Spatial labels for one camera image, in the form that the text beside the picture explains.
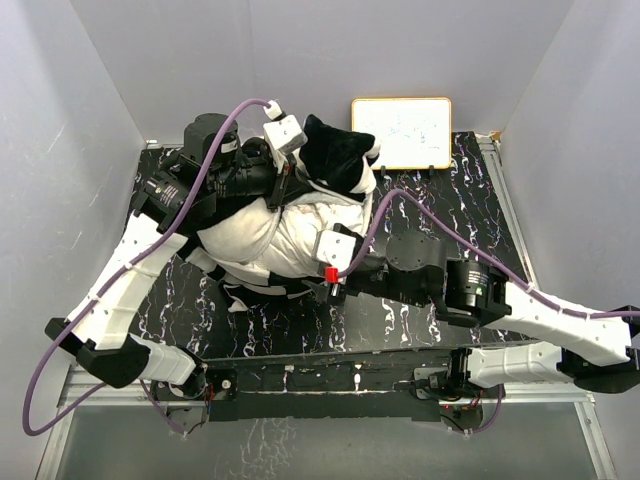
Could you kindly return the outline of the black white checkered pillowcase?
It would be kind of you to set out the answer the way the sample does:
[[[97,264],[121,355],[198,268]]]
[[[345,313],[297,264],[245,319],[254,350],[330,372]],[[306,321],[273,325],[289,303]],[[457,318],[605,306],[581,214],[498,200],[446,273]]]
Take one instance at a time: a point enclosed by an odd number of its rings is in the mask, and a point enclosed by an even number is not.
[[[294,173],[305,183],[304,194],[322,192],[357,202],[362,202],[367,194],[373,195],[376,178],[372,166],[380,151],[373,135],[332,127],[313,114],[307,116],[302,129],[307,142],[293,155],[296,161]],[[199,231],[217,225],[260,198],[217,199],[214,175],[219,169],[231,165],[240,148],[215,156],[204,187],[178,230],[188,239],[178,251],[178,257],[218,282],[231,312],[246,311],[270,296],[293,299],[306,295],[307,288],[301,281],[313,278],[285,279],[272,274],[265,286],[247,283],[228,273],[204,250]]]

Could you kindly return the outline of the white pillow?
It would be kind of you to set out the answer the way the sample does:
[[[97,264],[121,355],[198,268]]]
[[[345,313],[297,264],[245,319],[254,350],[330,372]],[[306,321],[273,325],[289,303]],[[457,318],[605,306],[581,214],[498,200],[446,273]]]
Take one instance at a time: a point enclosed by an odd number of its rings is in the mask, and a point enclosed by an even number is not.
[[[260,197],[198,236],[213,261],[244,282],[265,286],[272,274],[285,279],[315,277],[318,263],[312,254],[317,235],[337,223],[365,233],[372,198],[367,194],[357,202],[308,193],[275,212]]]

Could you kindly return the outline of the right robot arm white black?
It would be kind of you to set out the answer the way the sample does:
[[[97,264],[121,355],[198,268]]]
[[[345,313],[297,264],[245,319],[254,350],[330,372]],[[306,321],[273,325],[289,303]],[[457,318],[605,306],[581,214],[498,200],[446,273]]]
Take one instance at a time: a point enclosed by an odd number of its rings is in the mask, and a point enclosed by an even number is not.
[[[320,301],[360,293],[404,304],[433,306],[437,320],[462,328],[509,330],[533,338],[516,347],[458,347],[446,367],[416,371],[413,390],[441,398],[472,396],[505,383],[571,382],[587,391],[624,393],[639,383],[638,333],[629,311],[596,312],[519,286],[498,268],[450,259],[446,246],[417,230],[392,237],[384,255],[365,255],[348,276],[363,241],[342,225],[321,231],[312,257],[324,280]]]

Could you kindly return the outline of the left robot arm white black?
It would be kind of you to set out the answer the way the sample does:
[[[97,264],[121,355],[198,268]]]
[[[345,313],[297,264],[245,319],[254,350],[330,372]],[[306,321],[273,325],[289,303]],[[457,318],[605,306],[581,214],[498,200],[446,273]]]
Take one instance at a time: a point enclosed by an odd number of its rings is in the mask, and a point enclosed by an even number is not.
[[[153,173],[133,203],[120,243],[87,296],[66,318],[45,328],[55,346],[102,383],[168,382],[194,399],[206,387],[200,361],[179,347],[129,332],[133,317],[165,265],[184,247],[196,253],[198,231],[238,202],[255,204],[275,227],[306,141],[298,120],[275,106],[263,135],[241,142],[234,118],[207,113],[184,130],[183,145]]]

